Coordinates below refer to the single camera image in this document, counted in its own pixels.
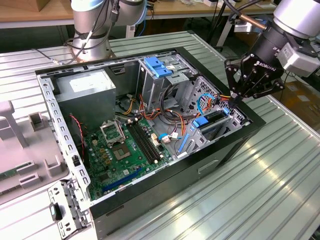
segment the motherboard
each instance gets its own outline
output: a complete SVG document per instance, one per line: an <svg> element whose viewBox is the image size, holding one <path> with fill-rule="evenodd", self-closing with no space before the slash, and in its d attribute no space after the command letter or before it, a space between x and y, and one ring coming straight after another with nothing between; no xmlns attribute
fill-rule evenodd
<svg viewBox="0 0 320 240"><path fill-rule="evenodd" d="M115 127L103 127L101 131L88 134L84 139L88 145L91 179L89 192L91 200L114 191L124 185L166 166L172 157L166 147L158 142L148 121L141 119L134 124L118 124ZM123 141L113 145L106 140L124 135Z"/></svg>

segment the open computer tower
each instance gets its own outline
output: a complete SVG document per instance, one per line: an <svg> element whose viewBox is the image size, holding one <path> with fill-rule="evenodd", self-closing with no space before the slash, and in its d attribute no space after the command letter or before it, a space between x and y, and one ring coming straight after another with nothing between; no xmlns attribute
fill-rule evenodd
<svg viewBox="0 0 320 240"><path fill-rule="evenodd" d="M36 71L72 179L48 190L62 239L103 239L225 164L265 122L184 48Z"/></svg>

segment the aluminum table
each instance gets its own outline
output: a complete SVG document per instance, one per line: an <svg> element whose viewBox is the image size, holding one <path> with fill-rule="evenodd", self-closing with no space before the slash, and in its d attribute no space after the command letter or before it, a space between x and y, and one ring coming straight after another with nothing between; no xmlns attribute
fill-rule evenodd
<svg viewBox="0 0 320 240"><path fill-rule="evenodd" d="M224 57L195 34L110 43L117 56L185 47L227 83ZM43 51L59 60L72 58L65 47ZM48 116L34 71L51 66L30 50L0 54L0 101L12 100L18 121L37 111ZM273 97L246 103L267 124L233 160L106 239L309 239L320 225L320 136ZM3 239L59 239L48 187L0 206ZM89 227L72 240L93 240L94 233Z"/></svg>

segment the blue cable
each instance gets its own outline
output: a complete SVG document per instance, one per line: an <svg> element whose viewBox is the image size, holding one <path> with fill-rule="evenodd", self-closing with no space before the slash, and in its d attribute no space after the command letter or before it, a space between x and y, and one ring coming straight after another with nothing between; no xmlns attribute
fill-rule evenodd
<svg viewBox="0 0 320 240"><path fill-rule="evenodd" d="M158 139L159 140L161 140L163 137L165 137L165 136L168 136L168 133L162 133L159 137L158 137Z"/></svg>
<svg viewBox="0 0 320 240"><path fill-rule="evenodd" d="M146 27L146 20L143 21L143 29L142 29L142 31L140 32L140 34L138 35L138 37L140 37L141 34L144 32L145 27Z"/></svg>
<svg viewBox="0 0 320 240"><path fill-rule="evenodd" d="M201 96L199 97L198 102L197 102L197 107L198 107L198 110L199 110L199 112L201 113L201 115L204 114L204 112L202 111L201 106L200 106L200 100L201 100L202 96L210 97L210 98L212 98L212 100L215 100L215 99L216 99L214 96L212 96L212 95L209 94L209 93L201 94Z"/></svg>

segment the cardboard box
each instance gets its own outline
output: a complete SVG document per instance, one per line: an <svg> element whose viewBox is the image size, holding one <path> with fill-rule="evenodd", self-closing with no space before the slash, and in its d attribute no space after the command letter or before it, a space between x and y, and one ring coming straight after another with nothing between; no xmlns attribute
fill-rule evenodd
<svg viewBox="0 0 320 240"><path fill-rule="evenodd" d="M236 32L235 37L242 42L246 43L249 47L256 42L259 33L257 32Z"/></svg>
<svg viewBox="0 0 320 240"><path fill-rule="evenodd" d="M40 12L50 0L0 0L0 5Z"/></svg>
<svg viewBox="0 0 320 240"><path fill-rule="evenodd" d="M272 94L278 101L297 115L315 131L320 130L320 97L314 94L306 85L299 81L285 84L281 92Z"/></svg>

